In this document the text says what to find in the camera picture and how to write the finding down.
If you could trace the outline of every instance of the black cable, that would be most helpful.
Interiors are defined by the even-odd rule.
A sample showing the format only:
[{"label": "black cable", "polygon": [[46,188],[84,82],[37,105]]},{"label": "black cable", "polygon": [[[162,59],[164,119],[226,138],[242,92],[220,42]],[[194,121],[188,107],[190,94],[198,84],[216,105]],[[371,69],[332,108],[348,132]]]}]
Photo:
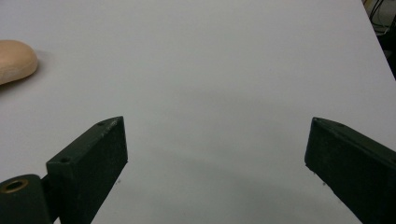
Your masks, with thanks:
[{"label": "black cable", "polygon": [[370,21],[372,20],[372,18],[373,18],[373,16],[374,16],[375,8],[376,8],[376,5],[378,5],[379,1],[380,1],[380,0],[376,0],[374,6],[373,6],[373,8],[372,8],[372,11],[370,12],[370,16],[369,16]]},{"label": "black cable", "polygon": [[372,25],[381,26],[381,27],[384,27],[384,28],[389,28],[389,26],[386,26],[386,25],[382,24],[382,22],[381,22],[381,24],[378,24],[378,23],[375,23],[373,21],[375,13],[380,13],[379,9],[381,8],[383,3],[384,3],[384,0],[377,0],[375,2],[375,5],[374,5],[374,7],[372,9],[372,12],[370,13],[370,22],[371,22]]},{"label": "black cable", "polygon": [[375,5],[374,5],[374,7],[373,7],[373,9],[372,9],[372,12],[370,13],[370,22],[371,22],[372,24],[378,25],[378,24],[376,24],[375,22],[373,22],[373,17],[374,17],[374,15],[375,15],[375,13],[378,11],[379,7],[381,7],[381,5],[382,5],[383,3],[384,3],[384,0],[377,0],[377,1],[375,2]]}]

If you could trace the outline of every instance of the dark green plastic part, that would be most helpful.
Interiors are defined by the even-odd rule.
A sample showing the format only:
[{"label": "dark green plastic part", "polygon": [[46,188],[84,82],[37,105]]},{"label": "dark green plastic part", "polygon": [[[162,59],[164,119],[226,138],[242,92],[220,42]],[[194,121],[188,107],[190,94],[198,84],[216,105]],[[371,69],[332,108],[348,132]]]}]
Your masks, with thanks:
[{"label": "dark green plastic part", "polygon": [[393,150],[341,123],[313,118],[305,163],[362,223],[396,223]]},{"label": "dark green plastic part", "polygon": [[107,119],[47,162],[63,224],[91,223],[128,161],[123,118]]}]

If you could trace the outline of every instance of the screw hole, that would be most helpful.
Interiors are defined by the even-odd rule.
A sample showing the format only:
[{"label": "screw hole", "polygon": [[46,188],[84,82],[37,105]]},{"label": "screw hole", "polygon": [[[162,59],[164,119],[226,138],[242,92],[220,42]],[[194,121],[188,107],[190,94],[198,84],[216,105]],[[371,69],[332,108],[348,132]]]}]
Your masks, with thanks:
[{"label": "screw hole", "polygon": [[66,162],[70,162],[71,159],[69,157],[64,157],[61,159],[61,162],[66,163]]},{"label": "screw hole", "polygon": [[2,193],[12,193],[23,189],[27,186],[29,181],[27,179],[14,180],[0,189]]}]

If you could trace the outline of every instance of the cable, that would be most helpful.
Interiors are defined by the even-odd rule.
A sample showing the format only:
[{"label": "cable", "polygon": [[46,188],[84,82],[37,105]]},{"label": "cable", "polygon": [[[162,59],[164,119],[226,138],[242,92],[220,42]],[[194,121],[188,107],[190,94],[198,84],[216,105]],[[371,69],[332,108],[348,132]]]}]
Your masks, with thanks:
[{"label": "cable", "polygon": [[[371,22],[372,25],[381,26],[381,27],[384,27],[384,28],[389,28],[389,26],[386,26],[386,25],[384,25],[384,24],[382,23],[382,21],[381,21],[381,19],[380,19],[380,15],[379,15],[379,14],[380,14],[379,12],[380,12],[380,9],[381,9],[383,3],[384,3],[384,0],[377,0],[377,1],[375,2],[375,5],[374,5],[374,7],[373,7],[373,9],[372,9],[372,11],[371,11],[371,13],[370,13],[370,22]],[[379,22],[380,22],[381,24],[375,23],[375,22],[373,21],[373,18],[374,18],[375,13],[377,13],[377,18],[378,18],[378,20],[379,20]]]}]

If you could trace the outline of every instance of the wooden object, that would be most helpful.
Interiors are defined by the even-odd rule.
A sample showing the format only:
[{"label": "wooden object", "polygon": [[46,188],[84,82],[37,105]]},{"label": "wooden object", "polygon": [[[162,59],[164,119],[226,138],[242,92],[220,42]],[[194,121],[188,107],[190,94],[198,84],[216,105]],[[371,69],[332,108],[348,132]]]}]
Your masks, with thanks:
[{"label": "wooden object", "polygon": [[0,40],[0,85],[28,77],[36,69],[32,48],[17,40]]}]

